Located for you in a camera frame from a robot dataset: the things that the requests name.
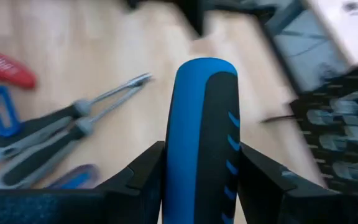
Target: blue rubber grip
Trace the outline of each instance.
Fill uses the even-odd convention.
[[[239,126],[236,69],[217,58],[184,63],[168,119],[164,224],[232,223]]]

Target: tool organizer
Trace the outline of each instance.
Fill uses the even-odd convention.
[[[337,108],[341,98],[352,111]],[[327,186],[358,192],[358,68],[301,95],[290,106]],[[313,111],[320,113],[313,117]]]

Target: black handle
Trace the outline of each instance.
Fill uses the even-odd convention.
[[[31,134],[34,134],[42,128],[53,124],[62,118],[67,117],[72,119],[78,119],[79,117],[81,117],[81,113],[76,109],[75,105],[70,105],[66,108],[55,111],[41,118],[25,121],[21,124],[22,130],[19,133],[10,137],[4,137],[0,135],[0,147],[10,146],[11,144],[18,142],[30,136]]]
[[[0,189],[30,187],[53,170],[85,135],[74,126],[16,156],[0,173]]]

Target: black rubber grip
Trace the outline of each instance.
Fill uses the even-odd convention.
[[[19,133],[9,137],[0,135],[0,147],[10,146],[11,144],[26,138],[27,136],[58,121],[59,119],[66,117],[78,119],[81,117],[81,113],[75,108],[74,105],[70,105],[41,118],[25,121],[21,123],[22,130]]]
[[[42,147],[47,142],[39,145],[40,149],[36,150],[31,156],[24,159],[18,166],[15,166],[3,177],[3,182],[6,185],[16,185],[26,177],[30,176],[35,170],[45,165],[52,159],[56,153],[65,148],[72,141],[80,140],[85,136],[85,133],[77,126],[71,128],[68,134],[61,139],[55,141],[49,146]]]
[[[234,217],[241,151],[239,120],[237,77],[227,72],[211,76],[201,120],[195,223],[222,223],[223,215]]]

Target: black and gray screwdriver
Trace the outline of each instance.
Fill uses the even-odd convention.
[[[137,93],[150,75],[142,75],[130,81],[132,87],[122,98],[100,114],[90,118],[78,119],[70,130],[62,131],[49,140],[28,148],[14,157],[0,170],[0,189],[29,188],[36,181],[53,171],[53,168],[71,153],[80,139],[92,134],[95,122],[104,115],[117,108],[132,95]],[[105,98],[112,93],[100,96]]]
[[[151,75],[145,73],[129,80],[127,83],[96,97],[93,100],[81,99],[72,105],[41,118],[23,122],[22,131],[9,137],[0,135],[0,161],[23,152],[28,147],[46,141],[57,131],[67,127],[73,120],[88,116],[92,106],[126,88],[135,88],[146,82]]]

